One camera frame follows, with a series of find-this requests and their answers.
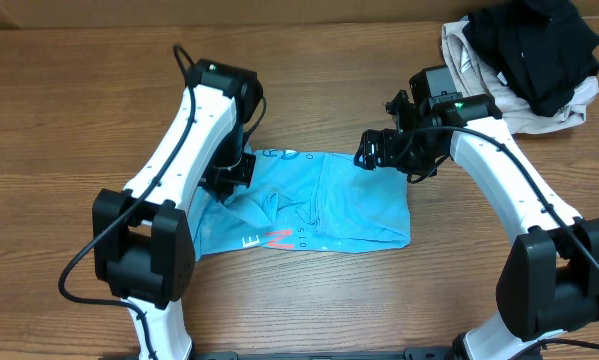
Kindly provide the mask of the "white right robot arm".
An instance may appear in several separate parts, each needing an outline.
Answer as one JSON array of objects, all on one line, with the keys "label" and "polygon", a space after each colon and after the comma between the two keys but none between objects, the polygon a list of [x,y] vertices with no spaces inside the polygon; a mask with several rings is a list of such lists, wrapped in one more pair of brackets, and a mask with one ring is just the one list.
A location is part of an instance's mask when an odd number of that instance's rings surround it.
[{"label": "white right robot arm", "polygon": [[511,242],[496,285],[497,309],[447,347],[414,347],[408,359],[538,359],[550,344],[599,322],[599,219],[587,220],[543,180],[488,95],[459,92],[446,66],[425,68],[386,106],[395,125],[361,136],[355,164],[393,168],[412,184],[446,160],[462,167]]}]

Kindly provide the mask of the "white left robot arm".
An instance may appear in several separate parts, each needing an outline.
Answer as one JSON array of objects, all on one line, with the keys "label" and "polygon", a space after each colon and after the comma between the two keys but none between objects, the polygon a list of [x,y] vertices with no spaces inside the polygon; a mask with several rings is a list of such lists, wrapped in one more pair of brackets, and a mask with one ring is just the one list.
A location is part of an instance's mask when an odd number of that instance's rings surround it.
[{"label": "white left robot arm", "polygon": [[128,309],[140,359],[191,359],[181,299],[195,266],[188,214],[199,190],[229,196],[251,182],[244,125],[263,101],[254,71],[201,59],[188,68],[179,112],[120,192],[92,208],[95,274]]}]

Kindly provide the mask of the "light blue printed t-shirt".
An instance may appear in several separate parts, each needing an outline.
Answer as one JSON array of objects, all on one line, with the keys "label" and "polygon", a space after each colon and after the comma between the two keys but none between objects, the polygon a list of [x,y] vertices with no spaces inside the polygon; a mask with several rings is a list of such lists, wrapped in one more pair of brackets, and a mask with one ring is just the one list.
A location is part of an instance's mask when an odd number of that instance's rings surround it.
[{"label": "light blue printed t-shirt", "polygon": [[225,200],[198,189],[188,216],[195,256],[252,247],[364,253],[406,247],[404,174],[363,170],[350,155],[267,149],[250,186]]}]

